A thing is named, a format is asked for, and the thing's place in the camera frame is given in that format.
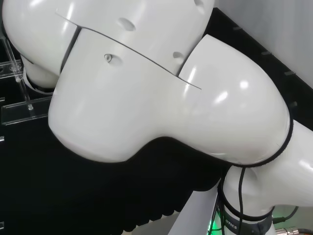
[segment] cable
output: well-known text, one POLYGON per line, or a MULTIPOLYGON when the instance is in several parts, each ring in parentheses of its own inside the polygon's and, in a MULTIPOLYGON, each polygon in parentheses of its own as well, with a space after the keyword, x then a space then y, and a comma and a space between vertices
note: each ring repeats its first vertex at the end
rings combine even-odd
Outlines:
POLYGON ((311 229, 298 229, 300 234, 310 234, 313 235, 313 230, 311 229))
POLYGON ((294 214, 297 212, 298 209, 299 209, 299 207, 295 207, 294 210, 291 212, 291 214, 286 217, 286 220, 287 220, 287 219, 290 219, 291 217, 293 217, 294 214))
POLYGON ((222 235, 225 235, 225 230, 224 230, 224 205, 222 201, 220 201, 220 219, 221 219, 221 231, 222 235))
POLYGON ((244 181, 244 175, 245 175, 246 168, 243 167, 241 170, 241 175, 239 179, 239 204, 240 204, 240 219, 239 219, 239 228, 238 228, 238 235, 240 235, 241 225, 243 223, 243 216, 244 216, 244 205, 243 205, 243 195, 242 195, 242 186, 244 181))
POLYGON ((295 207, 294 210, 291 212, 290 215, 288 215, 287 217, 278 217, 278 218, 273 218, 273 224, 278 224, 281 222, 285 222, 286 220, 290 219, 291 217, 294 216, 294 214, 297 212, 297 210, 299 209, 299 207, 295 207))

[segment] black cable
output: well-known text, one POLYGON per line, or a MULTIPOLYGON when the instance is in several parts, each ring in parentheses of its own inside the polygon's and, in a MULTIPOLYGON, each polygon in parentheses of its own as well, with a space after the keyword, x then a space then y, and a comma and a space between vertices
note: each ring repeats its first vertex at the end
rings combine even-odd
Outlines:
POLYGON ((213 224, 214 224, 214 220, 215 220, 215 216, 216 216, 219 200, 220 200, 219 199, 219 195, 217 195, 216 203, 214 205, 214 210, 213 210, 213 214, 212 214, 211 225, 210 225, 210 228, 209 228, 209 231, 208 231, 208 235, 211 235, 212 231, 214 231, 213 224))
POLYGON ((241 225, 243 223, 243 216, 244 216, 244 205, 243 205, 243 195, 242 195, 242 186, 244 181, 244 175, 245 175, 246 168, 243 167, 241 170, 241 175, 239 179, 239 204, 240 204, 240 218, 239 218, 239 228, 238 228, 238 235, 240 235, 241 225))
POLYGON ((294 210, 291 212, 291 214, 286 217, 286 220, 287 220, 287 219, 290 219, 291 217, 293 217, 294 214, 297 212, 298 209, 299 209, 299 207, 295 207, 294 210))
POLYGON ((220 201, 220 205, 221 205, 221 207, 220 207, 221 231, 222 231, 222 235, 225 235, 224 205, 223 205, 222 201, 220 201))
POLYGON ((300 234, 310 234, 313 235, 313 230, 311 229, 298 229, 300 234))
POLYGON ((287 217, 273 218, 273 224, 278 224, 278 223, 281 223, 281 222, 285 222, 286 220, 288 220, 291 217, 293 217, 298 209, 299 209, 299 207, 295 207, 294 210, 291 212, 291 214, 288 215, 287 217))

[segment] green led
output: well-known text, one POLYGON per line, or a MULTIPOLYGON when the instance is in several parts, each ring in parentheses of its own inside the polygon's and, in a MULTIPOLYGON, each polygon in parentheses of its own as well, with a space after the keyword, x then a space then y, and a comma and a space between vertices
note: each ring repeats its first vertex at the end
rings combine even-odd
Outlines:
MULTIPOLYGON (((208 228, 207 228, 207 230, 209 231, 210 230, 210 228, 211 228, 211 223, 212 223, 212 221, 210 221, 210 223, 209 223, 209 226, 208 226, 208 228)), ((213 222, 213 227, 212 227, 212 229, 219 229, 219 227, 218 227, 218 225, 217 225, 217 223, 214 221, 213 222)), ((212 231, 212 235, 213 234, 219 234, 220 233, 220 231, 212 231)))

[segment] clear acrylic stand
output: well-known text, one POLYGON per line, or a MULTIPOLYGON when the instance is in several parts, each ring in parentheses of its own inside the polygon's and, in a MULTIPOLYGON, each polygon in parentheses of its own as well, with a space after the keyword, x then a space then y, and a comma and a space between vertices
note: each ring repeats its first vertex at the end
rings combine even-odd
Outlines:
POLYGON ((51 97, 35 100, 31 100, 29 98, 27 88, 23 80, 22 62, 15 59, 8 40, 2 37, 1 41, 10 61, 0 64, 0 79, 9 77, 15 78, 15 81, 17 82, 24 98, 24 102, 2 106, 1 124, 10 125, 47 117, 51 97))

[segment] black rubber ring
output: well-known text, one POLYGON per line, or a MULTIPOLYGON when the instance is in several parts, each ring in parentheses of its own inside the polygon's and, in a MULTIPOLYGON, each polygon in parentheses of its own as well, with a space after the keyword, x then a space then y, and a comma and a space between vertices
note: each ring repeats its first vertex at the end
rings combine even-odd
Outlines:
POLYGON ((270 163, 271 161, 275 160, 279 155, 281 155, 285 151, 285 149, 287 148, 287 146, 291 140, 292 132, 293 132, 293 118, 291 116, 291 112, 290 112, 289 108, 288 108, 288 110, 289 110, 289 117, 290 117, 290 125, 289 125, 288 134, 287 134, 287 137, 285 139, 285 142, 282 144, 280 149, 274 155, 272 155, 271 157, 269 157, 269 158, 267 158, 264 161, 261 161, 259 163, 254 163, 254 164, 249 164, 249 165, 241 165, 241 164, 231 163, 231 165, 238 166, 238 167, 246 167, 246 168, 258 167, 258 166, 262 166, 262 165, 265 165, 267 163, 270 163))
MULTIPOLYGON (((224 178, 221 179, 221 181, 219 183, 219 186, 218 186, 218 195, 219 195, 220 200, 227 207, 227 209, 229 209, 230 212, 232 212, 235 216, 240 218, 240 212, 237 211, 235 208, 233 208, 231 206, 231 204, 227 201, 227 199, 225 197, 225 194, 223 192, 223 185, 224 185, 224 178)), ((243 219, 246 220, 246 221, 252 221, 252 222, 264 220, 264 219, 266 219, 267 217, 269 217, 272 214, 274 208, 275 207, 273 207, 272 210, 269 213, 267 213, 265 215, 262 215, 262 216, 249 216, 249 215, 244 214, 243 215, 243 219)))

